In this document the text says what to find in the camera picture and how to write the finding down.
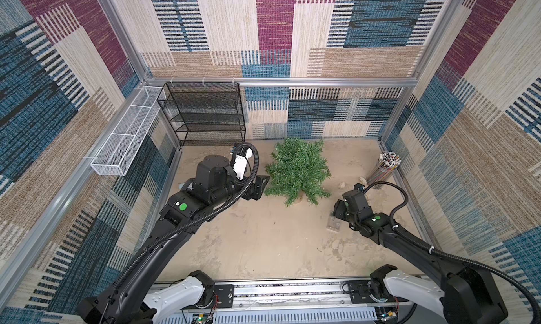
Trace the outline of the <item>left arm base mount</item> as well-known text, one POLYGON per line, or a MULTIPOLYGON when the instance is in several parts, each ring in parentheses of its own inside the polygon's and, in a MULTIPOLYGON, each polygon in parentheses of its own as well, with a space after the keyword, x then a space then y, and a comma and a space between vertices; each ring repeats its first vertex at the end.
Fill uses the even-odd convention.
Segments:
POLYGON ((200 306, 204 309, 231 309, 234 296, 235 286, 233 284, 217 284, 206 287, 200 306))

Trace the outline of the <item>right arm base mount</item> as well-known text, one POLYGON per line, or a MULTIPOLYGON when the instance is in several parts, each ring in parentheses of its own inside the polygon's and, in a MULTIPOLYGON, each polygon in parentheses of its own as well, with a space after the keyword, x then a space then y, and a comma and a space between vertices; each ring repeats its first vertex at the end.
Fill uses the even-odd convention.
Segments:
POLYGON ((411 302, 401 297, 393 297, 384 291, 382 296, 374 296, 371 290, 370 280, 348 280, 342 283, 342 291, 347 294, 352 304, 410 304, 411 302))

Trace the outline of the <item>clear wire string lights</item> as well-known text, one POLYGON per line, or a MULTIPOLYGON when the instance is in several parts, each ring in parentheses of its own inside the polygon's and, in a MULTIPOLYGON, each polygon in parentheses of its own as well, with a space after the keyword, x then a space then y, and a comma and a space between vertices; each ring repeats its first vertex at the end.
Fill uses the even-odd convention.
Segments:
POLYGON ((353 190, 355 185, 363 185, 367 186, 367 180, 360 176, 356 180, 350 180, 350 181, 341 181, 338 183, 338 190, 353 190))

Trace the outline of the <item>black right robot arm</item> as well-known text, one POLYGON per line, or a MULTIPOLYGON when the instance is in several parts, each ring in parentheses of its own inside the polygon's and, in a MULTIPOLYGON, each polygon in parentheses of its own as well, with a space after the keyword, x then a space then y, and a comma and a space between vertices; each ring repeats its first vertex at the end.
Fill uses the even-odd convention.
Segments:
POLYGON ((448 323, 501 323, 509 315, 495 281, 485 269, 437 256, 435 249, 412 235, 389 215, 375 214, 363 192, 343 194, 332 215, 377 245, 389 249, 428 276, 406 277, 386 264, 370 276, 375 301, 407 299, 443 317, 448 323))

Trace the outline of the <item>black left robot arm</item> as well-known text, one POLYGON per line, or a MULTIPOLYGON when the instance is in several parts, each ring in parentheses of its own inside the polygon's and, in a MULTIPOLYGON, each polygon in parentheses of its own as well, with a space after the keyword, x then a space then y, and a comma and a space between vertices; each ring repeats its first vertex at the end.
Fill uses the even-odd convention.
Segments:
POLYGON ((234 145, 231 159, 208 155, 196 175, 170 197, 145 243, 115 282, 96 297, 84 298, 77 313, 86 323, 159 323, 185 307, 208 307, 214 281, 200 270, 159 292, 150 291, 176 252, 203 222, 239 199, 261 198, 269 176, 258 175, 259 154, 248 142, 234 145))

